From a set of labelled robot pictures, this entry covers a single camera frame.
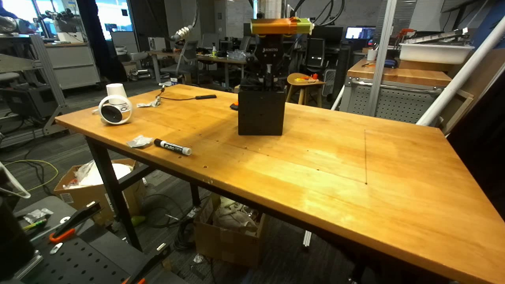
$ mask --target black box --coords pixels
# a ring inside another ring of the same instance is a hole
[[[238,93],[238,135],[282,135],[286,95],[281,91]]]

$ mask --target white pipe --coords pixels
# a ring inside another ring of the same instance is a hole
[[[344,94],[344,88],[345,86],[342,86],[342,89],[340,89],[340,93],[338,93],[337,99],[333,103],[333,106],[331,107],[331,110],[334,111],[337,109],[338,103],[340,103],[340,100],[342,99],[342,95]]]
[[[454,97],[456,91],[458,91],[461,86],[467,81],[468,77],[472,75],[477,65],[484,59],[487,53],[493,49],[496,44],[501,40],[501,37],[505,33],[505,17],[501,19],[498,25],[491,31],[480,47],[475,51],[475,53],[468,59],[466,64],[461,68],[461,70],[456,74],[454,79],[445,87],[438,98],[433,102],[433,104],[428,108],[428,110],[423,114],[423,116],[416,123],[418,125],[430,125],[435,118],[438,117],[440,112],[445,108],[449,101]]]

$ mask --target wooden table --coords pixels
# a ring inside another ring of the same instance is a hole
[[[347,75],[349,77],[373,79],[375,65],[362,67],[366,63],[375,64],[375,61],[361,59],[347,71]],[[382,80],[426,86],[447,86],[451,78],[441,71],[384,68]]]
[[[135,105],[158,94],[130,99]],[[119,189],[158,168],[450,279],[504,282],[505,223],[439,129],[286,104],[282,136],[239,136],[237,112],[229,109],[236,94],[176,85],[164,96],[207,94],[218,98],[163,100],[135,109],[124,125],[103,125],[93,108],[56,118],[87,137],[130,244],[138,239]],[[126,145],[141,134],[193,154]],[[117,181],[107,149],[150,167]]]
[[[161,76],[160,76],[160,68],[158,66],[158,57],[179,57],[181,54],[180,53],[166,53],[166,52],[161,52],[161,51],[149,51],[147,52],[149,55],[151,55],[151,58],[153,59],[153,66],[155,69],[155,75],[156,75],[156,82],[161,83]],[[212,61],[212,62],[221,62],[224,63],[224,81],[225,81],[225,88],[230,87],[230,74],[229,74],[229,67],[228,64],[238,64],[240,65],[241,69],[241,78],[244,77],[244,67],[246,65],[245,60],[235,60],[235,59],[230,59],[230,58],[219,58],[219,57],[212,57],[212,56],[204,56],[204,55],[198,55],[198,60],[201,61]]]

